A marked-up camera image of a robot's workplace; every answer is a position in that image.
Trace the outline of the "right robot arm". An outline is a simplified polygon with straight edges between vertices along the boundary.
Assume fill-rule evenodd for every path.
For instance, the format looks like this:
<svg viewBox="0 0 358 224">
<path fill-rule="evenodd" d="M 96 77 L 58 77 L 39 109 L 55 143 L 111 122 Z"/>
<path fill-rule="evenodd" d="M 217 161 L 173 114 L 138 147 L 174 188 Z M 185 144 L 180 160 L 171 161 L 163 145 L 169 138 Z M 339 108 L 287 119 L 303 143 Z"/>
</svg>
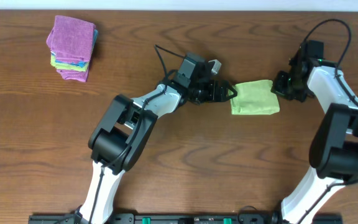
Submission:
<svg viewBox="0 0 358 224">
<path fill-rule="evenodd" d="M 358 97 L 334 62 L 293 57 L 278 73 L 272 92 L 288 100 L 318 99 L 324 118 L 312 140 L 307 173 L 285 197 L 276 223 L 312 223 L 339 190 L 358 183 Z"/>
</svg>

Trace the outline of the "green microfiber cloth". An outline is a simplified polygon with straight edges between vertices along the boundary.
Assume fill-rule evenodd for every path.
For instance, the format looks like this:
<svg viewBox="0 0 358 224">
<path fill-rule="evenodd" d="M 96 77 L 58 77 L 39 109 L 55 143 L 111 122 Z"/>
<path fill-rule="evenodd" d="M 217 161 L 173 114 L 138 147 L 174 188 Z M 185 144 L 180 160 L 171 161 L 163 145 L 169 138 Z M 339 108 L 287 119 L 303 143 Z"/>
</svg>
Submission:
<svg viewBox="0 0 358 224">
<path fill-rule="evenodd" d="M 232 115 L 271 115 L 280 111 L 277 96 L 271 92 L 273 81 L 257 80 L 233 86 L 237 96 L 230 99 Z"/>
</svg>

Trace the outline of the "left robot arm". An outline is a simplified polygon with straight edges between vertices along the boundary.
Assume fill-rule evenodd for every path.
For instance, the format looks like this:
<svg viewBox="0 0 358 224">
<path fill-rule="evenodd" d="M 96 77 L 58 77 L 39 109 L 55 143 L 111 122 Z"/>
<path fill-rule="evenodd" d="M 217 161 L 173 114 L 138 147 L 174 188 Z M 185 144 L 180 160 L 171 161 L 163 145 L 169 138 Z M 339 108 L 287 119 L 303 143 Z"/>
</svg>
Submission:
<svg viewBox="0 0 358 224">
<path fill-rule="evenodd" d="M 106 223 L 123 175 L 139 159 L 159 118 L 187 101 L 195 104 L 229 101 L 237 91 L 225 80 L 201 80 L 189 86 L 164 78 L 150 93 L 137 98 L 117 95 L 91 134 L 93 176 L 75 223 Z"/>
</svg>

